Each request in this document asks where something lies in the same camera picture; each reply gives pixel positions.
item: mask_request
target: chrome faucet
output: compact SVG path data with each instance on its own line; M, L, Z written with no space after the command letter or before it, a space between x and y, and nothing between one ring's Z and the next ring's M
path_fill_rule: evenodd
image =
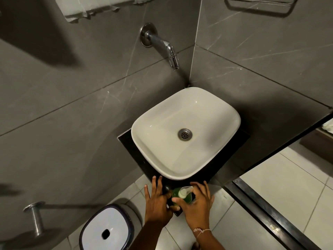
M173 46L170 42L157 35L157 29L152 23L147 23L141 28L140 41L145 47L154 46L154 48L161 52L162 55L167 53L172 69L177 70L179 68L178 57L173 49Z

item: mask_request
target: floor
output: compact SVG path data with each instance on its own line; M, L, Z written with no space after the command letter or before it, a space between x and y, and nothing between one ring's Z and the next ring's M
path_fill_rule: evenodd
M241 178L322 250L328 250L333 247L332 170L333 165L295 143ZM143 175L111 202L127 203L143 220L145 184L151 187ZM227 250L284 249L220 186L210 188L215 194L210 227ZM82 227L54 250L79 250ZM194 241L182 214L162 230L156 250L189 250Z

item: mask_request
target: hand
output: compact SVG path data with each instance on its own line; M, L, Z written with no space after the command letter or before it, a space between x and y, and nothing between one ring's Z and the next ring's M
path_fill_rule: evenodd
M210 196L206 181L204 181L204 185L198 182L191 182L190 184L193 186L191 191L195 194L194 202L187 204L184 199L179 197L173 197L172 201L183 209L186 222L192 231L195 228L209 229L209 212L214 202L214 195Z
M166 226L173 216L173 213L180 210L180 207L170 206L167 208L167 200L171 193L162 195L162 176L159 177L156 187L156 176L152 178L152 195L149 196L148 186L144 186L144 196L146 198L146 214L144 222L159 222L162 227Z

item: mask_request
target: black countertop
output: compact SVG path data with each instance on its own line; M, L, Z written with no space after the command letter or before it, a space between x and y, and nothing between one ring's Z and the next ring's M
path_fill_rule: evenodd
M238 129L235 135L230 139L230 141L226 144L225 147L199 172L194 174L193 176L185 179L185 180L171 180L166 177L162 178L163 184L163 193L167 193L169 190L189 186L190 182L199 182L203 183L203 181L209 182L212 177L221 169L221 167L230 159L230 157L240 148L245 141L249 138L249 135ZM128 130L124 134L118 137L120 142L124 145L139 167L142 169L144 174L148 177L149 180L152 180L153 176L156 176L156 179L159 178L160 173L153 168L148 161L141 154L137 146L135 145L132 136L131 130ZM172 205L171 199L168 200L168 205ZM176 216L181 214L181 210L176 212Z

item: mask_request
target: white sink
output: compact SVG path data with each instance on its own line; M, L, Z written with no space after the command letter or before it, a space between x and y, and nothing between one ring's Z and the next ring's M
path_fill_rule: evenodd
M214 158L239 125L233 107L206 90L191 87L141 115L131 134L142 155L161 175L182 180ZM184 128L192 132L187 141L178 136Z

